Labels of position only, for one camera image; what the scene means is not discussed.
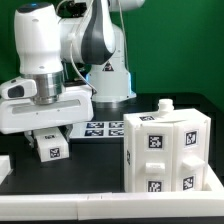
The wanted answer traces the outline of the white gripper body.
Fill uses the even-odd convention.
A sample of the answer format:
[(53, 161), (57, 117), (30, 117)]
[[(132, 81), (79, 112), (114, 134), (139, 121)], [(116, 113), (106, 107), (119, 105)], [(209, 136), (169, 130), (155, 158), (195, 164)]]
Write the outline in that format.
[(0, 132), (11, 134), (70, 125), (93, 118), (92, 90), (87, 85), (63, 87), (54, 103), (38, 105), (32, 79), (17, 77), (0, 85)]

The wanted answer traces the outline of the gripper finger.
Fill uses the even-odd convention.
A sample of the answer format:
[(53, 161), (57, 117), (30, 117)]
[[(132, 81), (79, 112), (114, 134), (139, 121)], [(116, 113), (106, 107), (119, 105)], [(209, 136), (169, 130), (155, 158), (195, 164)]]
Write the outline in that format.
[(65, 138), (67, 142), (69, 142), (70, 134), (72, 130), (73, 130), (73, 124), (69, 124), (65, 126)]
[(26, 132), (24, 133), (24, 136), (25, 136), (25, 138), (28, 140), (28, 142), (29, 142), (29, 146), (30, 146), (31, 148), (33, 148), (33, 147), (35, 146), (35, 141), (34, 141), (34, 137), (33, 137), (33, 135), (32, 135), (32, 132), (31, 132), (31, 131), (26, 131)]

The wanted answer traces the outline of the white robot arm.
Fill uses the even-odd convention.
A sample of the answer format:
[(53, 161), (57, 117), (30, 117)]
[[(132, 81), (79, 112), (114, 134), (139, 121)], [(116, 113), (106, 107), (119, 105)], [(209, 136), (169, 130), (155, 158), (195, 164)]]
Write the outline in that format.
[(0, 85), (0, 132), (12, 134), (72, 125), (93, 117), (94, 88), (64, 85), (62, 63), (102, 65), (115, 52), (110, 13), (145, 0), (76, 0), (87, 9), (61, 18), (49, 2), (20, 6), (14, 15), (20, 76)]

